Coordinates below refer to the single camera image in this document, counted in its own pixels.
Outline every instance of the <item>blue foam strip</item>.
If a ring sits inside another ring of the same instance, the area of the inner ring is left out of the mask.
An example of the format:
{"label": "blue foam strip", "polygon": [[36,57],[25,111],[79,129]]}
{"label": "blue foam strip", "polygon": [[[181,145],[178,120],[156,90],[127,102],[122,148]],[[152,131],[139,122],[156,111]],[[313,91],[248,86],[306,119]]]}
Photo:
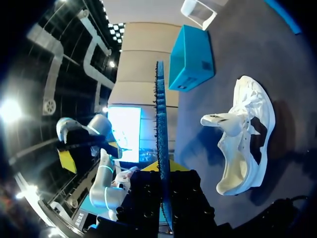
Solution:
{"label": "blue foam strip", "polygon": [[157,142],[158,142],[158,162],[159,172],[163,188],[162,210],[166,221],[172,229],[172,209],[169,194],[170,168],[168,157],[168,135],[166,117],[166,99],[164,83],[164,65],[158,62],[156,80],[156,103],[157,103]]}
{"label": "blue foam strip", "polygon": [[284,21],[289,25],[289,27],[295,35],[302,32],[299,25],[290,16],[290,14],[288,14],[288,12],[281,6],[281,4],[279,4],[276,0],[265,0],[265,2],[284,19]]}

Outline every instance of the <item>glowing screen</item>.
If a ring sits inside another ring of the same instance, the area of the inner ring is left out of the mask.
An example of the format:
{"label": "glowing screen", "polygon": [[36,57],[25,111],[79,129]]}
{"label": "glowing screen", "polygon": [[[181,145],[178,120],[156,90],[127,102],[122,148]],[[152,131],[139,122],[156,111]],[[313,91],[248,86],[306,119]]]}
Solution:
{"label": "glowing screen", "polygon": [[114,138],[123,149],[120,161],[138,163],[141,108],[109,107],[108,119]]}

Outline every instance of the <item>teal box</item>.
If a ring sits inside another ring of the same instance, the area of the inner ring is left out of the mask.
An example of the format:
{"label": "teal box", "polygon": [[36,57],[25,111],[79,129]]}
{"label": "teal box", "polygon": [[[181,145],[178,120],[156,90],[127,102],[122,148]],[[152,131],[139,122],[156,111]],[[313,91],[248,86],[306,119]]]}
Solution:
{"label": "teal box", "polygon": [[169,62],[169,89],[187,92],[214,76],[208,32],[182,26]]}

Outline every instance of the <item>shoe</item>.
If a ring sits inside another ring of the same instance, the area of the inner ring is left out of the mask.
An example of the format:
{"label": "shoe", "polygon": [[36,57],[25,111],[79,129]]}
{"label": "shoe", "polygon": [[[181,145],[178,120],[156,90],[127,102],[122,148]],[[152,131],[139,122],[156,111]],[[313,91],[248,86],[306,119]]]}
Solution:
{"label": "shoe", "polygon": [[220,127],[224,131],[218,147],[225,157],[225,168],[217,192],[236,195],[261,186],[275,114],[260,84],[251,77],[242,76],[236,82],[233,107],[229,112],[205,115],[201,124]]}

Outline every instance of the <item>gray carpet floor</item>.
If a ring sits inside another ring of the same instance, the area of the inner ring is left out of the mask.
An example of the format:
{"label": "gray carpet floor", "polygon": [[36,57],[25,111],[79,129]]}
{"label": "gray carpet floor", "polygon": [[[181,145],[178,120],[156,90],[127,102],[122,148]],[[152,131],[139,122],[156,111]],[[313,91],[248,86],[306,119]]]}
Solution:
{"label": "gray carpet floor", "polygon": [[[317,69],[303,35],[294,35],[263,0],[231,0],[208,28],[216,75],[180,93],[175,161],[195,169],[215,208],[218,224],[233,227],[253,218],[274,200],[309,195],[317,181]],[[238,196],[221,196],[222,132],[202,127],[205,114],[228,112],[236,79],[248,75],[270,96],[276,127],[263,184]]]}

